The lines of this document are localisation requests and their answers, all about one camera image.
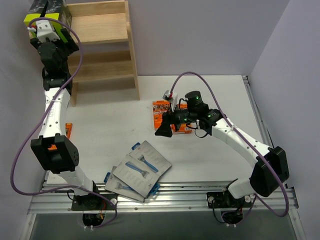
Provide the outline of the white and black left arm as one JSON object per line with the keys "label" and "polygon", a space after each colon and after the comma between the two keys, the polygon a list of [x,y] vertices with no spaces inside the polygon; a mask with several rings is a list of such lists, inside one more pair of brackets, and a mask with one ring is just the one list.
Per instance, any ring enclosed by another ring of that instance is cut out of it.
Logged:
{"label": "white and black left arm", "polygon": [[63,178],[73,186],[73,211],[98,210],[103,207],[96,184],[79,167],[79,151],[66,134],[66,113],[72,95],[73,84],[68,67],[68,56],[78,51],[68,30],[63,28],[61,40],[54,28],[46,21],[37,24],[37,36],[31,39],[41,62],[45,108],[49,111],[42,121],[37,139],[30,147],[46,171]]}

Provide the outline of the aluminium rail frame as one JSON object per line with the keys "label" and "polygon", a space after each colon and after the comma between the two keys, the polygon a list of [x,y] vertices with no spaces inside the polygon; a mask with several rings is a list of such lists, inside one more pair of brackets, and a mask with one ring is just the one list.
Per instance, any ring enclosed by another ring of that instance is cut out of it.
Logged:
{"label": "aluminium rail frame", "polygon": [[152,102],[159,100],[174,76],[140,76],[140,99],[126,80],[97,80],[78,85],[72,141],[80,151],[80,166],[100,188],[106,173],[137,142],[149,141],[171,163],[155,196],[140,203],[118,198],[118,215],[106,212],[112,224],[90,230],[82,214],[71,210],[64,192],[34,196],[24,239],[30,240],[303,240],[305,233],[293,188],[287,193],[290,211],[277,217],[259,201],[237,227],[216,221],[208,207],[208,192],[217,192],[235,178],[250,175],[247,162],[223,142],[193,134],[172,138],[154,135]]}

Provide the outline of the orange razor box far left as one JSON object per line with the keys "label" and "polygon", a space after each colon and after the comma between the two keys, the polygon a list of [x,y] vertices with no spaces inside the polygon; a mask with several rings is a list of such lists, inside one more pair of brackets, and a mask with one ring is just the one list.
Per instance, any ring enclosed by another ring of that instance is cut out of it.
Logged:
{"label": "orange razor box far left", "polygon": [[66,123],[65,124],[65,133],[68,139],[70,139],[71,132],[72,132],[73,124],[72,123]]}

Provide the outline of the wooden three-tier shelf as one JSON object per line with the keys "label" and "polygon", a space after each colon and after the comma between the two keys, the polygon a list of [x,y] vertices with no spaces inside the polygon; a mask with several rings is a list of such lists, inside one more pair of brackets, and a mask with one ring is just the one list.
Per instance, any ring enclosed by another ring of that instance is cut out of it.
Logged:
{"label": "wooden three-tier shelf", "polygon": [[[66,3],[58,13],[70,13],[71,26],[48,20],[67,29],[78,46],[78,51],[67,58],[68,81],[72,82],[69,103],[76,104],[79,88],[139,87],[128,1]],[[29,27],[45,19],[41,14],[29,22]]]}

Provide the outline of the grey blue razor pack middle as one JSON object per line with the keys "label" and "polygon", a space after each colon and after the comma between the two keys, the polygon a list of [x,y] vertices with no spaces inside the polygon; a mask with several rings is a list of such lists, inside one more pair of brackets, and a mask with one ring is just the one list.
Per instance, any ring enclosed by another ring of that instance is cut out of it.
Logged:
{"label": "grey blue razor pack middle", "polygon": [[119,163],[113,174],[144,198],[149,195],[159,180],[156,173],[128,154]]}

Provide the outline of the orange razor box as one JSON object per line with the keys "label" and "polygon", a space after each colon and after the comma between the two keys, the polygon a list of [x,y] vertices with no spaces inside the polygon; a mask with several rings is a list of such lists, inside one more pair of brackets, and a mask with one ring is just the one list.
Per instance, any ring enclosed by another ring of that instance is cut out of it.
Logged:
{"label": "orange razor box", "polygon": [[[181,110],[186,110],[187,109],[187,104],[186,103],[181,103],[180,104],[180,109]],[[183,123],[180,125],[179,130],[175,130],[175,126],[173,124],[170,125],[172,133],[174,135],[178,135],[178,134],[191,134],[193,132],[193,130],[190,127],[187,127],[186,123]]]}
{"label": "orange razor box", "polygon": [[154,129],[157,130],[162,123],[162,115],[170,108],[170,103],[166,100],[152,102],[152,114]]}
{"label": "orange razor box", "polygon": [[72,132],[73,124],[72,123],[66,123],[65,124],[65,133],[68,139],[70,139],[71,132]]}

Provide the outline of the grey blue razor pack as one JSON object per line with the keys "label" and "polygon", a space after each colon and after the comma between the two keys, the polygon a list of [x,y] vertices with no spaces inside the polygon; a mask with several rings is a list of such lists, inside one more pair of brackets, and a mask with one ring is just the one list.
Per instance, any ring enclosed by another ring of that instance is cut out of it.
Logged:
{"label": "grey blue razor pack", "polygon": [[159,177],[172,168],[172,164],[146,140],[132,150],[129,155]]}
{"label": "grey blue razor pack", "polygon": [[156,173],[128,154],[119,163],[113,174],[144,198],[149,195],[159,180]]}
{"label": "grey blue razor pack", "polygon": [[109,192],[143,203],[145,201],[145,198],[142,195],[137,193],[135,190],[133,190],[113,174],[115,169],[116,166],[113,166],[111,172],[108,175],[108,178],[106,179],[104,189]]}

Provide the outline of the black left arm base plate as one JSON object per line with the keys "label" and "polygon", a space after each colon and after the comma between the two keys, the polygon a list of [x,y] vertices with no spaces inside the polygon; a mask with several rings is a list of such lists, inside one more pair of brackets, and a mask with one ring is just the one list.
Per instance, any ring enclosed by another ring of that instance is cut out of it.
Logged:
{"label": "black left arm base plate", "polygon": [[72,200],[72,211],[98,211],[98,210],[114,210],[107,200],[99,196],[88,194],[83,196],[75,195]]}

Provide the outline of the grey blue razor pack upper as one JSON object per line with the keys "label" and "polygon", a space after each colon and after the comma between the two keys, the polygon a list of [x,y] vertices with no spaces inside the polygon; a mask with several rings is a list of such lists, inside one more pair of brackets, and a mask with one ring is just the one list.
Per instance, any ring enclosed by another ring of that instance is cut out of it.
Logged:
{"label": "grey blue razor pack upper", "polygon": [[159,177],[172,168],[172,164],[146,140],[132,150],[129,155]]}

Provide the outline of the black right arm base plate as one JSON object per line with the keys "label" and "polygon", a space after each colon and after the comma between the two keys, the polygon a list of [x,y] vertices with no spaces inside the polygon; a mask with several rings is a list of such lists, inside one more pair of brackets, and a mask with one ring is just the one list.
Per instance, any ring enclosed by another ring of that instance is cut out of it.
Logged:
{"label": "black right arm base plate", "polygon": [[228,191],[207,192],[208,207],[213,209],[249,208],[252,204],[250,197],[234,198]]}

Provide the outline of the orange razor box right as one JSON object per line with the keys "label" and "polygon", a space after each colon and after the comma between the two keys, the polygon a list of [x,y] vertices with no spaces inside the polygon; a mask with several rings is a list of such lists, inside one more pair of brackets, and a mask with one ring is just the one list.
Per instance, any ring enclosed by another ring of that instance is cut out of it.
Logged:
{"label": "orange razor box right", "polygon": [[[186,103],[181,103],[180,104],[180,109],[181,110],[186,110],[187,109],[187,104]],[[170,125],[172,133],[174,135],[178,135],[178,134],[191,134],[193,132],[193,130],[190,127],[187,127],[186,123],[183,123],[180,125],[179,130],[175,130],[175,126],[173,124]]]}

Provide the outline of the black green razor box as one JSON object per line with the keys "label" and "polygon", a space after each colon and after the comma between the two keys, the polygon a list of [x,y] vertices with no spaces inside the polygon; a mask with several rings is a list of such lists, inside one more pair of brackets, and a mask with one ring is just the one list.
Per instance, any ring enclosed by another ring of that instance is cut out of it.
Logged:
{"label": "black green razor box", "polygon": [[23,21],[33,38],[36,38],[40,43],[56,42],[58,40],[62,40],[64,43],[68,42],[62,33],[62,29],[65,29],[64,26],[48,19],[58,20],[70,27],[72,23],[72,15],[70,13],[46,13],[44,16],[46,19],[37,20],[29,27],[30,21],[40,16],[40,13],[30,13],[26,15]]}
{"label": "black green razor box", "polygon": [[60,13],[67,6],[65,0],[34,0],[28,14]]}

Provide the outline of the grey blue razor pack lower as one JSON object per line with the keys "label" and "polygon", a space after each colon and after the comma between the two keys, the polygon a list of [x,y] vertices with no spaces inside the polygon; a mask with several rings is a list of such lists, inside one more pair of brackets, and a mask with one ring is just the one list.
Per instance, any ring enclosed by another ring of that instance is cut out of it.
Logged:
{"label": "grey blue razor pack lower", "polygon": [[108,178],[106,179],[104,189],[109,192],[143,203],[145,201],[145,198],[142,195],[137,193],[135,190],[133,190],[113,174],[115,169],[116,166],[113,166],[111,172],[108,175]]}

